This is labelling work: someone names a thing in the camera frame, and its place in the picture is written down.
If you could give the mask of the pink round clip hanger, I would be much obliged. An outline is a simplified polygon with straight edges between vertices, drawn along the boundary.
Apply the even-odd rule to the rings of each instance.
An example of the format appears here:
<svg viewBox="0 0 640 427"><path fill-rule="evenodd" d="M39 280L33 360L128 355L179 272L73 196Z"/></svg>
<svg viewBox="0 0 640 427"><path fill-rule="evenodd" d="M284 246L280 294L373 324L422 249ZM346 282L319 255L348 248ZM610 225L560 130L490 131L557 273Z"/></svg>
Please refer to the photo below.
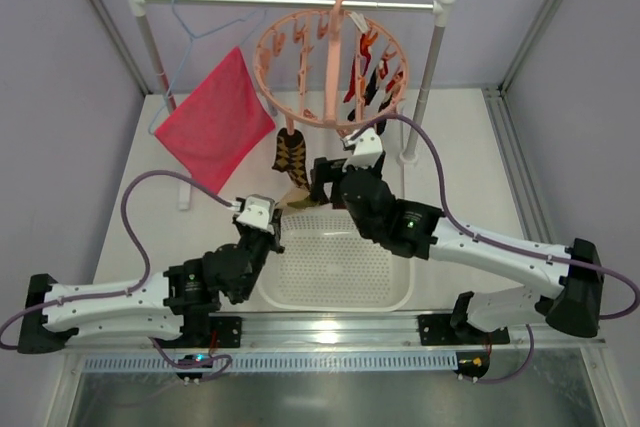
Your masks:
<svg viewBox="0 0 640 427"><path fill-rule="evenodd" d="M268 105L284 116L284 133L300 124L342 135L394 113L409 80L407 56L396 38L348 0L311 3L275 21L253 55L253 72ZM279 99L271 88L277 61L295 50L296 98Z"/></svg>

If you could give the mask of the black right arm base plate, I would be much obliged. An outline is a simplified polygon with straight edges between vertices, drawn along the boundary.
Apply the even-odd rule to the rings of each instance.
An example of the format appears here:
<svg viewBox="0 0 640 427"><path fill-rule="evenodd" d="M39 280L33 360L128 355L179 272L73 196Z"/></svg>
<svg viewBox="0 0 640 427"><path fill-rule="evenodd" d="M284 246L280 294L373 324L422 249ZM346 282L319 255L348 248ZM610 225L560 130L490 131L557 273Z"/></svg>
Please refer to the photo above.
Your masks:
<svg viewBox="0 0 640 427"><path fill-rule="evenodd" d="M467 325L455 329L451 326L451 315L448 313L418 315L417 325L422 346L488 346L510 343L507 328L489 333Z"/></svg>

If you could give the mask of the beige striped sock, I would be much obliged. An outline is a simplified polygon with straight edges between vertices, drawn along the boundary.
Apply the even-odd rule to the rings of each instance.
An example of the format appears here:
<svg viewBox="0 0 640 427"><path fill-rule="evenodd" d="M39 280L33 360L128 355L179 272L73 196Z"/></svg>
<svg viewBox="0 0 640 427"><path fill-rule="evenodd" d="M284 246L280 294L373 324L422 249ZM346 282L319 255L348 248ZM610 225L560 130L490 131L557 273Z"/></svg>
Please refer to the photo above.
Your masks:
<svg viewBox="0 0 640 427"><path fill-rule="evenodd" d="M329 199L324 196L321 200L312 200L311 194L302 188L292 187L276 204L278 209L285 212L299 211L309 208L321 207L329 204Z"/></svg>

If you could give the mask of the brown argyle sock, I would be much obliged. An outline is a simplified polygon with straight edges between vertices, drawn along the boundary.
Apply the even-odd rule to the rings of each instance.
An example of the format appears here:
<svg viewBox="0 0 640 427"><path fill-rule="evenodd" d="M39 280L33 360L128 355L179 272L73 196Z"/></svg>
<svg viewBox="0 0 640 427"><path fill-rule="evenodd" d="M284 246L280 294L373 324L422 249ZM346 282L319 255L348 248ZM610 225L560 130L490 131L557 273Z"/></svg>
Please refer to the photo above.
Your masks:
<svg viewBox="0 0 640 427"><path fill-rule="evenodd" d="M276 136L276 153L272 169L286 173L296 188L309 191L307 152L303 134L295 129L290 133L281 128Z"/></svg>

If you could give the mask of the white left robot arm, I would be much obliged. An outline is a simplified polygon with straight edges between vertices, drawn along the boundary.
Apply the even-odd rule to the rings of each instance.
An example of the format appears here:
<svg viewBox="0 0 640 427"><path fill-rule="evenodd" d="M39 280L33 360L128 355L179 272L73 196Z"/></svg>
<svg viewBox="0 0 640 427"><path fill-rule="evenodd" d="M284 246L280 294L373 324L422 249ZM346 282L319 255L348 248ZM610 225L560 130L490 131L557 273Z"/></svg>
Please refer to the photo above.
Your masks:
<svg viewBox="0 0 640 427"><path fill-rule="evenodd" d="M31 277L21 320L20 354L58 352L89 340L148 337L169 348L207 346L221 301L247 301L269 254L281 254L281 225L237 223L239 240L128 282L64 285L48 274Z"/></svg>

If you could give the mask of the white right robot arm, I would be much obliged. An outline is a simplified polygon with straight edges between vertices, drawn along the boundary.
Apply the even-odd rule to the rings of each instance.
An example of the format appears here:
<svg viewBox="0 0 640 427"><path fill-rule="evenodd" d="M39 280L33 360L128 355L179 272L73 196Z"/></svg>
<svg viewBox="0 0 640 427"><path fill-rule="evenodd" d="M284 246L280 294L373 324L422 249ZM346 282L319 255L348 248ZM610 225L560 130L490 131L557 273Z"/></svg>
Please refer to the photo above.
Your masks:
<svg viewBox="0 0 640 427"><path fill-rule="evenodd" d="M331 184L332 202L346 208L360 236L395 256L466 265L518 285L460 294L450 319L459 338L471 342L486 332L537 321L573 337L597 335L604 277L592 242L577 238L564 247L492 240L471 226L459 230L442 209L396 197L381 169L380 162L356 168L344 159L321 157L311 170L311 192Z"/></svg>

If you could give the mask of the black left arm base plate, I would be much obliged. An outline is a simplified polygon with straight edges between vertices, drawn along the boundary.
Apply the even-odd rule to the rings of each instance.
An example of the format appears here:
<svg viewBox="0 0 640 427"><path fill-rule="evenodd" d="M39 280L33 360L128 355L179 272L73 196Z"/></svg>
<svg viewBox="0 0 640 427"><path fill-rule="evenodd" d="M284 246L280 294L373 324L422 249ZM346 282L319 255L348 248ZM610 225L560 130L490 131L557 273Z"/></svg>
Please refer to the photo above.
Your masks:
<svg viewBox="0 0 640 427"><path fill-rule="evenodd" d="M237 349L241 347L241 338L239 316L192 317L183 326L183 340L193 348Z"/></svg>

